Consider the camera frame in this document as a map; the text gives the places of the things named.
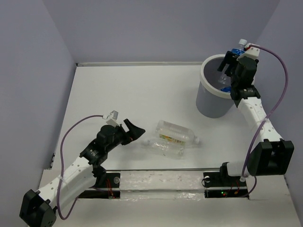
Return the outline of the large clear yellow label bottle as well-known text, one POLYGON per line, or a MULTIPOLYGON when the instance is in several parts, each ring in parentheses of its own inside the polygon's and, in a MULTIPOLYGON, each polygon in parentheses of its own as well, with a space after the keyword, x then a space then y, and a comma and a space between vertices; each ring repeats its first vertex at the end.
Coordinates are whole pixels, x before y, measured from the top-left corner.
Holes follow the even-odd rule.
POLYGON ((160 120, 155 129, 158 138, 183 147, 200 145, 200 138, 186 127, 160 120))

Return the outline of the blue label Chinese text bottle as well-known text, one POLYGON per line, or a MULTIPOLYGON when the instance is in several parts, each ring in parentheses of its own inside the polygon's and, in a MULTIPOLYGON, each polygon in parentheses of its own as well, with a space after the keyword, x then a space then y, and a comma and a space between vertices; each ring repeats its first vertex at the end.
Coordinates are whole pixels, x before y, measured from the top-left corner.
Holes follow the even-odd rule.
POLYGON ((222 88, 222 89, 220 89, 222 92, 225 92, 225 93, 231 93, 231 86, 229 86, 229 87, 224 87, 224 88, 222 88))

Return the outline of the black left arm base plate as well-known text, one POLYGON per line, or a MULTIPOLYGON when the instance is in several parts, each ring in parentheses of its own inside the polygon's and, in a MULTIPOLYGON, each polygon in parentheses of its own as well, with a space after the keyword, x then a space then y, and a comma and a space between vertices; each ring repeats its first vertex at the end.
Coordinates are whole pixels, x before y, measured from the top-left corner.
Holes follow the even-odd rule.
POLYGON ((105 179, 97 182, 93 187, 80 194, 79 199, 119 199, 120 198, 119 172, 107 172, 105 179))

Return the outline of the blue label bottle sideways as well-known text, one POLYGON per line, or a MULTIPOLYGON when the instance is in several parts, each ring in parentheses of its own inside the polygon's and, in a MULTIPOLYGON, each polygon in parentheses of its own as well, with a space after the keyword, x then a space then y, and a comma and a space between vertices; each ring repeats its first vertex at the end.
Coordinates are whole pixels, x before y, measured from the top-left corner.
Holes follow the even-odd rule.
POLYGON ((219 78, 219 83, 223 85, 223 87, 228 87, 231 83, 230 73, 232 68, 236 65, 237 58, 244 53, 244 47, 247 44, 247 40, 240 39, 239 43, 235 48, 232 48, 228 51, 222 62, 220 63, 217 71, 221 72, 221 76, 219 78))

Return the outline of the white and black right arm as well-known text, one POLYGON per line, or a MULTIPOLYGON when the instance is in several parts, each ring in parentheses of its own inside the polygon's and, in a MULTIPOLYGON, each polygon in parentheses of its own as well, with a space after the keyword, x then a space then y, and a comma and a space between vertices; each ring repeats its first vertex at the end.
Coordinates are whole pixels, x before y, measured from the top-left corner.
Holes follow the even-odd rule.
POLYGON ((244 161, 226 162, 220 167, 218 180, 222 185, 230 185, 235 177, 284 175, 294 152, 293 143, 275 130, 253 85, 257 66, 255 56, 239 55, 232 50, 218 67, 218 71, 230 77, 231 98, 253 133, 244 161))

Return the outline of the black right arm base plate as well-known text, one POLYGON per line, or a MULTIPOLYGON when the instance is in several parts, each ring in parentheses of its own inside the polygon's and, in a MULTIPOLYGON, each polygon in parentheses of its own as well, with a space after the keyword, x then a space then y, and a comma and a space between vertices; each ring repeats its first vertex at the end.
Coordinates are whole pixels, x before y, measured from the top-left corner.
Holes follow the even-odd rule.
POLYGON ((241 182, 239 176, 223 177, 219 172, 204 172, 201 184, 206 199, 249 197, 247 184, 241 182))

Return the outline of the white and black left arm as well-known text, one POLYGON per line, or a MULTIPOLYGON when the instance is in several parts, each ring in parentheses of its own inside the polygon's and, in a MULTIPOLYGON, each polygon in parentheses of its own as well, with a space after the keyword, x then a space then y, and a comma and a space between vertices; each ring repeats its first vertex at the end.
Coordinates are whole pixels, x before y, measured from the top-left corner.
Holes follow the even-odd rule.
POLYGON ((59 176, 36 191, 27 191, 22 200, 20 218, 30 227, 51 227, 58 217, 66 220, 68 216, 62 214, 66 205, 74 206, 78 196, 86 189, 104 183, 106 170, 102 163, 108 153, 145 133, 145 129, 135 126, 128 119, 124 120, 124 124, 128 131, 115 121, 108 120, 69 167, 61 165, 59 176))

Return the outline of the clear crushed bottle white cap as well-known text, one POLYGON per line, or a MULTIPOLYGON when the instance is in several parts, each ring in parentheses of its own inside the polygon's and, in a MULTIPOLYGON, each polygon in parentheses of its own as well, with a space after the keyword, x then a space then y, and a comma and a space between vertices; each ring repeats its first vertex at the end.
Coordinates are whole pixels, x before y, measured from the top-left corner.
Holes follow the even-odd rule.
POLYGON ((142 146, 150 152, 172 159, 180 159, 184 153, 183 146, 161 139, 143 140, 142 146))

